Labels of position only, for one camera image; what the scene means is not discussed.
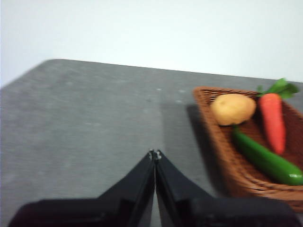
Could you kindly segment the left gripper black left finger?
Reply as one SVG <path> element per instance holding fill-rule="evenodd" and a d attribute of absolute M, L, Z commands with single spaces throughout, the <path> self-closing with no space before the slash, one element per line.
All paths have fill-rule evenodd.
<path fill-rule="evenodd" d="M 47 199 L 19 208 L 10 227 L 138 227 L 151 214 L 155 161 L 150 150 L 120 181 L 96 198 Z"/>

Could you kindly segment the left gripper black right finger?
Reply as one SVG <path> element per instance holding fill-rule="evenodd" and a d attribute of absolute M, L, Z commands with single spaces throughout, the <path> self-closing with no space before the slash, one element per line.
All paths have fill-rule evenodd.
<path fill-rule="evenodd" d="M 215 198 L 154 152 L 156 189 L 164 227 L 300 227 L 289 205 L 266 198 Z"/>

